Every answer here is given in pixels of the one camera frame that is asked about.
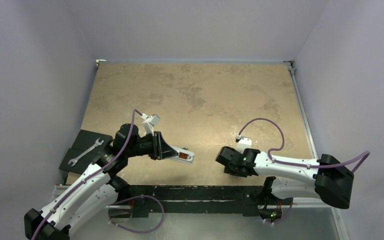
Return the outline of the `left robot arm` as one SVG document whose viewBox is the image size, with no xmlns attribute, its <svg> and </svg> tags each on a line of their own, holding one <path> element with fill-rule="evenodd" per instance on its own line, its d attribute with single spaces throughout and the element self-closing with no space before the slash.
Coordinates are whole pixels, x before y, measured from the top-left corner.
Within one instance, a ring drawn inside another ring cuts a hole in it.
<svg viewBox="0 0 384 240">
<path fill-rule="evenodd" d="M 53 202 L 24 215 L 24 232 L 29 240 L 69 240 L 87 220 L 106 206 L 133 204 L 139 199 L 162 203 L 146 193 L 131 193 L 131 185 L 117 176 L 129 158 L 147 155 L 152 160 L 172 159 L 191 164 L 195 154 L 187 148 L 167 144 L 153 124 L 143 123 L 146 135 L 138 135 L 135 124 L 123 124 L 109 146 L 95 157 L 81 176 Z"/>
</svg>

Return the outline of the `white remote control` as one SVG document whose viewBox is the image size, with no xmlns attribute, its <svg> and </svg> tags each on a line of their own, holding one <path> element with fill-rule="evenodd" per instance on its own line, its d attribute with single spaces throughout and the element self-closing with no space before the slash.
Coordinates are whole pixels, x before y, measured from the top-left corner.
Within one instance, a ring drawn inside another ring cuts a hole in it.
<svg viewBox="0 0 384 240">
<path fill-rule="evenodd" d="M 189 151 L 188 149 L 179 148 L 179 147 L 175 147 L 175 146 L 173 146 L 172 148 L 175 150 L 176 155 L 171 157 L 170 158 L 171 160 L 175 160 L 175 161 L 185 163 L 185 164 L 192 164 L 193 163 L 194 158 L 195 158 L 194 152 Z"/>
</svg>

